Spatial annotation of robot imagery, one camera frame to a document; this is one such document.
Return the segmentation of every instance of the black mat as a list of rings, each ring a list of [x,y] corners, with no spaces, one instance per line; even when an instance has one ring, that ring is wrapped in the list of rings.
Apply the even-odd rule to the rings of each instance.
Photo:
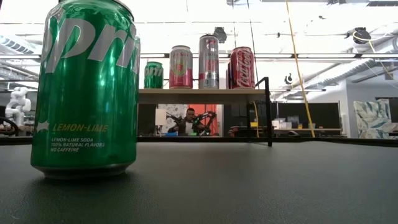
[[[398,149],[139,143],[126,175],[45,180],[0,147],[0,223],[396,223]]]

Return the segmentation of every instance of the can lid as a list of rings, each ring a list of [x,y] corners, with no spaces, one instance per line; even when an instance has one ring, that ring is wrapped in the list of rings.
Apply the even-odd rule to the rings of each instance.
[[[215,37],[215,38],[217,38],[215,35],[213,35],[213,34],[205,34],[205,35],[203,35],[203,36],[201,36],[199,39],[201,39],[202,37]]]
[[[244,48],[244,49],[250,49],[250,50],[251,50],[250,47],[245,47],[245,46],[243,46],[243,47],[236,47],[236,48],[233,49],[233,51],[236,50],[236,49],[242,49],[242,48]]]
[[[132,21],[135,22],[135,21],[134,21],[134,16],[132,15],[132,12],[131,12],[130,8],[128,8],[128,7],[127,7],[123,2],[121,2],[120,0],[113,0],[113,1],[117,2],[119,5],[123,6],[125,9],[127,9],[127,11],[129,11],[130,14],[131,14]]]
[[[176,47],[186,47],[186,48],[190,49],[190,47],[185,46],[185,45],[176,45],[176,46],[173,47],[173,49],[176,48]]]
[[[156,63],[156,64],[159,64],[159,65],[162,65],[162,63],[160,63],[160,62],[153,62],[153,61],[149,61],[147,63]]]

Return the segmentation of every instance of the sprite can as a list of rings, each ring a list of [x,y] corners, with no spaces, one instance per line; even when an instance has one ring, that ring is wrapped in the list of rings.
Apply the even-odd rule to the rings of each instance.
[[[145,66],[144,88],[163,88],[163,67],[159,62]]]
[[[140,40],[115,0],[65,0],[45,22],[31,164],[46,177],[117,175],[136,160]]]

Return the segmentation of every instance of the man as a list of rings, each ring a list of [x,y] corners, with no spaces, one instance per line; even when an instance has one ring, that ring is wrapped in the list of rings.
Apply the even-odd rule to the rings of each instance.
[[[201,122],[197,124],[193,123],[195,118],[195,110],[193,108],[188,108],[186,116],[182,119],[182,122],[170,128],[169,133],[178,132],[178,135],[189,135],[191,133],[197,133],[204,130],[205,127]]]

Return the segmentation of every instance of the table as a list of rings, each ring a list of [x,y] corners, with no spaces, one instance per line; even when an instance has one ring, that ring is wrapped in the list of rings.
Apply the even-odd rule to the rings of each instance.
[[[279,134],[283,134],[283,133],[288,133],[289,131],[295,131],[297,134],[300,133],[311,133],[311,129],[310,128],[289,128],[289,129],[282,129],[282,128],[278,128],[278,129],[274,129],[274,133],[276,133],[276,135],[278,136]],[[339,134],[341,135],[341,128],[314,128],[313,129],[314,134],[318,135],[319,137],[322,135],[322,133],[325,132],[339,132]]]
[[[45,180],[0,147],[0,223],[395,223],[398,149],[140,142],[126,175]]]

